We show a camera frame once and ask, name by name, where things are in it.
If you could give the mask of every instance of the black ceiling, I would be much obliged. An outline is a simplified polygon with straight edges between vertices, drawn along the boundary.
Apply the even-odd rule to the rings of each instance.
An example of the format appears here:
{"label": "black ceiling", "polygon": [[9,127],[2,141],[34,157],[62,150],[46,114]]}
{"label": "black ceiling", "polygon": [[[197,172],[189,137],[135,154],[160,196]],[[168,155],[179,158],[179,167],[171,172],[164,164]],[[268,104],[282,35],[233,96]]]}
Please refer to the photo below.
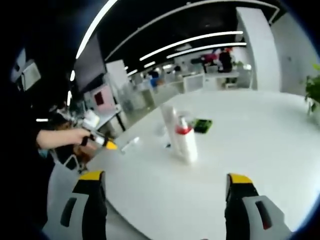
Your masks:
{"label": "black ceiling", "polygon": [[[280,7],[276,0],[263,2]],[[119,0],[107,13],[98,26],[101,51],[104,58],[129,35],[151,20],[185,6],[185,0],[162,0],[160,2],[147,0]],[[275,12],[274,8],[256,3],[240,1],[214,2],[194,6],[171,14],[141,30],[138,34],[125,42],[114,52],[107,62],[123,59],[128,71],[142,70],[143,65],[156,61],[166,61],[166,56],[174,53],[175,48],[158,53],[144,61],[139,58],[169,44],[204,34],[236,31],[236,7],[259,8],[269,20]],[[234,35],[216,36],[192,41],[189,44],[195,47],[206,45],[233,43]]]}
{"label": "black ceiling", "polygon": [[[263,1],[279,7],[276,0]],[[79,45],[106,0],[45,0],[41,5],[33,0],[22,2],[25,4],[20,16],[28,34],[27,55],[35,60],[42,75],[31,95],[42,94],[35,98],[37,102],[40,102],[38,99],[45,102],[46,98],[54,99],[60,95],[64,98],[62,93],[67,92],[66,84],[69,82],[66,76],[73,69]],[[103,57],[106,58],[138,28],[186,4],[187,1],[182,0],[118,0],[96,30]],[[174,51],[169,49],[143,62],[139,61],[139,58],[154,50],[203,34],[237,30],[237,6],[260,8],[267,19],[274,13],[274,9],[268,6],[239,1],[210,3],[185,9],[141,30],[112,54],[108,62],[123,59],[129,71],[141,70],[146,63],[165,61],[166,56]],[[30,21],[34,21],[34,24],[26,24]],[[192,47],[200,47],[233,41],[234,37],[229,35],[197,40],[190,44]]]}

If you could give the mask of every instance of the yellow nozzle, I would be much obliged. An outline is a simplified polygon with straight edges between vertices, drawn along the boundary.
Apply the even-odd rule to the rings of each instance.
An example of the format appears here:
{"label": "yellow nozzle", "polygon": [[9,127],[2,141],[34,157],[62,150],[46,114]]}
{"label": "yellow nozzle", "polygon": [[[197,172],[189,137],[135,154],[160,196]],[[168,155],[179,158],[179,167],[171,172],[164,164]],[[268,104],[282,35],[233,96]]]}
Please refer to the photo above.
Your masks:
{"label": "yellow nozzle", "polygon": [[252,181],[250,178],[240,175],[240,174],[235,174],[235,173],[229,173],[228,174],[231,179],[231,183],[233,184],[252,184]]}
{"label": "yellow nozzle", "polygon": [[118,146],[115,143],[113,143],[112,141],[108,141],[105,145],[105,148],[110,149],[110,150],[116,150],[116,149],[118,149]]}

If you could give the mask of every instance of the desk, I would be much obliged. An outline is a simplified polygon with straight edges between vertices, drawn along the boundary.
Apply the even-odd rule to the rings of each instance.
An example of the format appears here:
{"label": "desk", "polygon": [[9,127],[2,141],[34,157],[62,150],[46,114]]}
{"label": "desk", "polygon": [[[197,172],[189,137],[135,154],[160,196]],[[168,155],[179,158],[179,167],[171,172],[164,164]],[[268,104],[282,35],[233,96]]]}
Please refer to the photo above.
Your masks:
{"label": "desk", "polygon": [[238,71],[206,73],[203,88],[206,91],[221,90],[222,83],[225,81],[219,81],[219,79],[238,78],[239,75]]}
{"label": "desk", "polygon": [[99,130],[103,125],[105,125],[107,122],[109,122],[111,119],[114,117],[117,117],[117,120],[122,128],[123,131],[126,130],[125,126],[122,123],[121,118],[119,117],[119,113],[121,111],[116,109],[115,111],[110,111],[107,113],[100,113],[100,112],[95,112],[96,115],[100,118],[98,125],[95,127],[95,130]]}
{"label": "desk", "polygon": [[121,147],[139,136],[135,147],[104,150],[88,164],[105,171],[106,197],[132,226],[152,240],[226,239],[227,174],[239,173],[297,230],[320,191],[320,129],[303,97],[237,90],[181,94],[168,103],[213,120],[207,134],[196,135],[198,162],[185,165],[164,148],[157,108],[115,141]]}

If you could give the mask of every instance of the hand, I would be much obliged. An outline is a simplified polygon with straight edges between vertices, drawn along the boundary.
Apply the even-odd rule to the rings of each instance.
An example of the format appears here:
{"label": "hand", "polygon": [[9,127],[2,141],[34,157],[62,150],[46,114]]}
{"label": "hand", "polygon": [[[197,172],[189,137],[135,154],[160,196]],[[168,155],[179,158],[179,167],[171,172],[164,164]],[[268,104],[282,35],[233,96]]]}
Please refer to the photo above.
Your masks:
{"label": "hand", "polygon": [[[74,142],[74,144],[77,144],[77,145],[80,145],[85,137],[90,137],[90,132],[83,128],[75,128],[68,131],[69,131],[70,137],[73,139],[72,141]],[[97,147],[90,141],[87,142],[85,147],[93,151],[97,150]]]}

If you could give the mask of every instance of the clear plastic bottle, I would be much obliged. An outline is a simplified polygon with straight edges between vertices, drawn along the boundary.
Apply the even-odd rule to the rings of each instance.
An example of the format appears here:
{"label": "clear plastic bottle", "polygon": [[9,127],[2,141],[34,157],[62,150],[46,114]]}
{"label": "clear plastic bottle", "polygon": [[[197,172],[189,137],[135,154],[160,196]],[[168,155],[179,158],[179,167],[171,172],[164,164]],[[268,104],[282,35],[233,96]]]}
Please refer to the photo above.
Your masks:
{"label": "clear plastic bottle", "polygon": [[186,163],[196,162],[198,151],[195,131],[183,116],[178,117],[178,123],[175,127],[175,139],[181,158]]}
{"label": "clear plastic bottle", "polygon": [[171,149],[173,150],[174,155],[176,157],[180,157],[181,151],[179,149],[177,138],[175,134],[175,128],[177,125],[178,117],[177,117],[177,111],[173,106],[163,104],[161,107],[161,112],[164,120],[164,124],[169,136]]}

